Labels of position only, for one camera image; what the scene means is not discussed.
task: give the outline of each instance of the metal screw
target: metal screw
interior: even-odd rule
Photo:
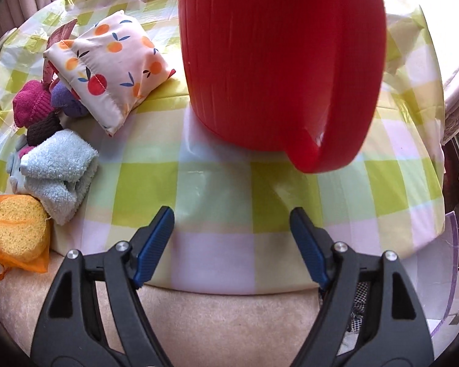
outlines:
[[[119,252],[126,251],[129,247],[129,243],[127,241],[120,241],[115,245],[115,249]]]
[[[337,241],[333,245],[333,248],[335,249],[335,251],[338,251],[338,252],[345,252],[349,249],[348,245],[345,244],[343,241]]]
[[[66,254],[66,256],[69,258],[69,259],[76,259],[78,258],[78,250],[70,250],[68,251],[68,254]]]
[[[396,254],[394,251],[390,251],[390,250],[387,250],[385,253],[384,253],[384,256],[386,257],[386,259],[388,261],[395,261],[398,259],[398,254]]]

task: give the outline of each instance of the blue gripper pad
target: blue gripper pad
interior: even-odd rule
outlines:
[[[301,207],[292,210],[289,221],[311,278],[322,289],[327,289],[335,273],[331,237],[326,230],[315,227]]]
[[[136,289],[150,281],[174,228],[173,210],[168,208],[159,218],[148,240],[137,256],[137,270],[132,279]]]

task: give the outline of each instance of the purple sock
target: purple sock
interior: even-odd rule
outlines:
[[[51,106],[59,107],[68,117],[83,117],[89,114],[88,109],[75,99],[61,81],[56,84],[51,92]]]

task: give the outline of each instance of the plastic tablecloth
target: plastic tablecloth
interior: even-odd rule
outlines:
[[[289,212],[302,206],[334,240],[358,252],[393,249],[407,257],[443,231],[443,94],[421,9],[406,0],[385,5],[384,80],[361,152],[343,169],[305,175],[284,154],[221,142],[194,117],[177,0],[55,1],[27,20],[0,53],[0,194],[11,192],[6,160],[24,131],[13,125],[12,99],[26,81],[40,78],[48,35],[77,17],[78,36],[123,9],[177,73],[113,138],[91,117],[66,123],[99,150],[100,166],[75,218],[55,227],[53,249],[63,255],[71,248],[103,251],[129,239],[167,205],[174,208],[176,228],[150,284],[213,294],[311,288],[316,284],[289,233]]]

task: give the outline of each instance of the orange mesh bag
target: orange mesh bag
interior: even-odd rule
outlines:
[[[45,273],[51,223],[41,203],[28,195],[0,196],[0,280],[11,268]]]

